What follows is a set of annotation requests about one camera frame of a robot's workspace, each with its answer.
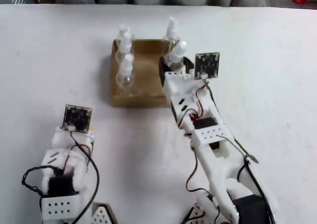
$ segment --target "white table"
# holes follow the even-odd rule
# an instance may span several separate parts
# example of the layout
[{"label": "white table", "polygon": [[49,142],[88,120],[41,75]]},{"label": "white table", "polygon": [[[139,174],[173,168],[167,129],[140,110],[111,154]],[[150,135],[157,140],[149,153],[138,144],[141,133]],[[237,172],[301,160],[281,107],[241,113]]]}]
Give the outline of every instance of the white table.
[{"label": "white table", "polygon": [[[220,113],[260,160],[285,223],[315,223],[317,11],[0,5],[1,223],[40,223],[39,197],[21,179],[40,165],[66,103],[94,109],[96,201],[109,203],[119,224],[181,221],[195,201],[185,190],[194,167],[189,140],[169,109],[132,113],[107,98],[119,24],[129,24],[136,38],[161,38],[170,15],[179,20],[188,58],[220,52],[219,78],[211,82]],[[201,167],[191,186],[208,186]]]}]

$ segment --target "circuit board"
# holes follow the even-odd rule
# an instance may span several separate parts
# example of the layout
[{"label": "circuit board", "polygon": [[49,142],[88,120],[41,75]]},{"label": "circuit board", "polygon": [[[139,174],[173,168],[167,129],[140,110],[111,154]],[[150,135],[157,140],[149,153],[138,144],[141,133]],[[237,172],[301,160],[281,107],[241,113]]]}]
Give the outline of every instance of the circuit board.
[{"label": "circuit board", "polygon": [[66,105],[64,121],[61,128],[63,130],[88,133],[92,111],[92,108]]},{"label": "circuit board", "polygon": [[219,52],[196,54],[195,79],[217,78],[219,56]]}]

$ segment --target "brown cardboard tray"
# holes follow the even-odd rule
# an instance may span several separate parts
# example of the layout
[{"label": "brown cardboard tray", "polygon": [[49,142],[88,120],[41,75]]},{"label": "brown cardboard tray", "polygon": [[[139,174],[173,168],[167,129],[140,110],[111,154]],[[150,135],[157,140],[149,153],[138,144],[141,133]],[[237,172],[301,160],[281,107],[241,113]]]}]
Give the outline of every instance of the brown cardboard tray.
[{"label": "brown cardboard tray", "polygon": [[120,95],[120,89],[115,77],[118,65],[115,59],[117,51],[115,42],[112,45],[110,82],[111,104],[125,108],[161,108],[168,103],[159,79],[159,58],[166,51],[163,40],[135,40],[133,42],[135,80],[133,94],[129,97]]}]

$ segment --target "plastic bottle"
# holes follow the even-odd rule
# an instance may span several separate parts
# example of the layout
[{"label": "plastic bottle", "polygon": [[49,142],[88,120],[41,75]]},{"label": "plastic bottle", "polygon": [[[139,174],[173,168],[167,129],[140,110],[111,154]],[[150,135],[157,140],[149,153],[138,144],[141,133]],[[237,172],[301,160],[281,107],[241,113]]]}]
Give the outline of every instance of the plastic bottle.
[{"label": "plastic bottle", "polygon": [[134,84],[133,61],[134,55],[131,53],[126,54],[116,75],[116,82],[123,96],[132,94]]},{"label": "plastic bottle", "polygon": [[172,51],[168,55],[167,65],[170,67],[172,71],[181,72],[184,67],[184,53],[186,51],[187,43],[184,41],[180,41],[176,47],[172,49]]},{"label": "plastic bottle", "polygon": [[119,49],[115,54],[115,59],[120,66],[124,56],[128,53],[131,53],[132,48],[132,34],[130,32],[125,32],[123,34],[122,40],[119,45]]},{"label": "plastic bottle", "polygon": [[166,35],[163,40],[168,41],[168,51],[170,53],[171,50],[177,45],[179,42],[179,37],[177,35],[178,27],[177,20],[173,17],[170,17],[168,20],[168,26],[166,30]]},{"label": "plastic bottle", "polygon": [[118,36],[116,37],[115,39],[115,43],[117,45],[117,48],[119,48],[120,46],[120,42],[123,38],[123,34],[126,33],[126,32],[130,32],[130,27],[124,23],[121,23],[120,26],[119,26],[119,34]]}]

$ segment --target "white bottle cap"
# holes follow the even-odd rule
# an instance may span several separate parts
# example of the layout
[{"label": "white bottle cap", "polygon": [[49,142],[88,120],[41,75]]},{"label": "white bottle cap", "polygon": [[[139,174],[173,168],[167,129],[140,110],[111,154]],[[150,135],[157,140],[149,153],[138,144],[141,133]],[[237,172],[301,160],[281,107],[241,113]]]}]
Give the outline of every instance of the white bottle cap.
[{"label": "white bottle cap", "polygon": [[120,42],[119,51],[122,53],[129,53],[132,47],[132,34],[125,32]]},{"label": "white bottle cap", "polygon": [[184,41],[180,41],[179,43],[177,43],[176,47],[172,49],[172,51],[170,52],[168,56],[169,61],[171,61],[172,63],[180,62],[184,57],[186,47],[187,47],[187,43]]},{"label": "white bottle cap", "polygon": [[129,76],[132,73],[133,70],[133,61],[134,61],[134,55],[131,53],[128,53],[124,56],[123,62],[120,66],[119,72],[123,76]]},{"label": "white bottle cap", "polygon": [[119,26],[119,34],[123,37],[125,32],[130,32],[130,27],[127,24],[121,23]]},{"label": "white bottle cap", "polygon": [[168,19],[166,35],[168,38],[176,39],[177,37],[177,20],[173,17]]}]

